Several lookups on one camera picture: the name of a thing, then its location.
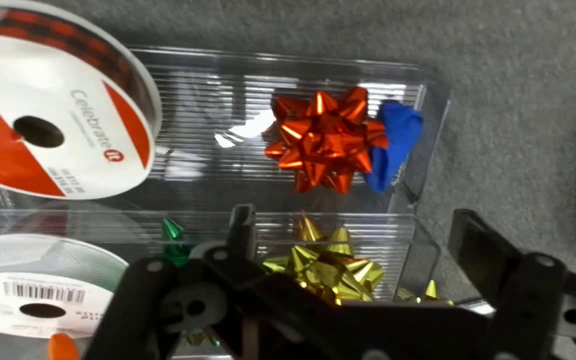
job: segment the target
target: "barcode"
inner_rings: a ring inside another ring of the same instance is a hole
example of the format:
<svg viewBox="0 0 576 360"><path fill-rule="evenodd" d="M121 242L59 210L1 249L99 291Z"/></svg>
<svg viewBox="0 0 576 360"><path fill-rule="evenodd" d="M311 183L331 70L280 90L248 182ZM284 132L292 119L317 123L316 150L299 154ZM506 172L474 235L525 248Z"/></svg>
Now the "barcode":
<svg viewBox="0 0 576 360"><path fill-rule="evenodd" d="M4 293L15 298L51 299L70 304L82 304L86 296L86 291L80 287L36 286L20 282L4 282Z"/></svg>

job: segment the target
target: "red gift bow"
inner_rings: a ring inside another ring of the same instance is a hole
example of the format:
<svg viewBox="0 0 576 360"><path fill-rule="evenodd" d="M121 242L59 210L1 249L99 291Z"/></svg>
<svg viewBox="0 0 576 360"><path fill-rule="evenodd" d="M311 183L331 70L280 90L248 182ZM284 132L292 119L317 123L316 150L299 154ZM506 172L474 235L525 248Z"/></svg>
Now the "red gift bow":
<svg viewBox="0 0 576 360"><path fill-rule="evenodd" d="M367 117L366 88L356 85L339 100L327 92L311 100L275 95L272 109L280 140L268 143L266 155L293 169L297 191L322 183L346 193L354 172L371 172L369 147L387 147L383 123Z"/></svg>

